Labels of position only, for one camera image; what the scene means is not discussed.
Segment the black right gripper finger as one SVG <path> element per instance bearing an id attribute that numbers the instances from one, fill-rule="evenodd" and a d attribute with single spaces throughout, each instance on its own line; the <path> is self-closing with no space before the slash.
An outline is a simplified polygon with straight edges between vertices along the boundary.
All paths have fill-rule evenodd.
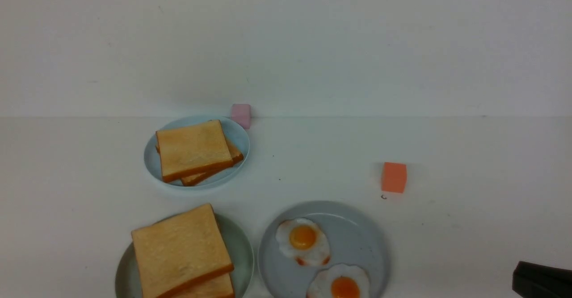
<path id="1" fill-rule="evenodd" d="M 570 298 L 572 271 L 519 261 L 513 271 L 512 290 L 521 298 Z"/>

